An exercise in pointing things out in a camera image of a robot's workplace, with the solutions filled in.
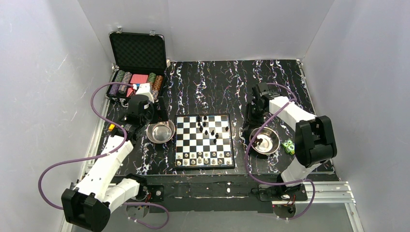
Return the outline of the black and white chessboard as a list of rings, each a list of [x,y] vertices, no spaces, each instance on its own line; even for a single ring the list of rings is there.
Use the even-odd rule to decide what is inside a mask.
[[[228,114],[176,115],[174,167],[177,170],[233,169]]]

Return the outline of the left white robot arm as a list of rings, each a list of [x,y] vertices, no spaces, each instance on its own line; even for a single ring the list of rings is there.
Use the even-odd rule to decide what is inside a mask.
[[[61,196],[66,221],[92,232],[101,232],[111,214],[127,200],[138,195],[144,181],[141,177],[129,175],[120,183],[109,187],[156,111],[149,83],[134,84],[132,88],[136,93],[128,101],[125,125],[114,125],[103,150],[105,156],[97,159],[74,189],[66,189]]]

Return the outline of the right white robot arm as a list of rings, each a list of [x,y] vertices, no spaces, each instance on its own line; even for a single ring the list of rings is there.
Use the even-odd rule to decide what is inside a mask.
[[[253,99],[247,104],[244,122],[244,133],[249,139],[244,159],[248,162],[249,151],[262,129],[274,118],[281,119],[294,130],[295,157],[270,186],[288,189],[302,184],[314,169],[335,157],[337,146],[329,117],[316,116],[300,108],[289,88],[276,85],[289,93],[287,97],[271,86],[262,82],[252,88]]]

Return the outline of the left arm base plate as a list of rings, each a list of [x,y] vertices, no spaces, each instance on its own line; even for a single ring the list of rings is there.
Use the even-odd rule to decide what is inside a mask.
[[[163,185],[146,185],[140,187],[138,194],[127,202],[159,203],[164,201],[165,188]]]

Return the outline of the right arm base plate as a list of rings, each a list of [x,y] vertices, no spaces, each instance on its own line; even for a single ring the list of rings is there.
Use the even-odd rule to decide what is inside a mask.
[[[292,203],[295,201],[308,200],[307,191],[303,184],[297,184],[292,187],[261,184],[253,190],[253,193],[255,193],[262,202],[284,201],[286,203]]]

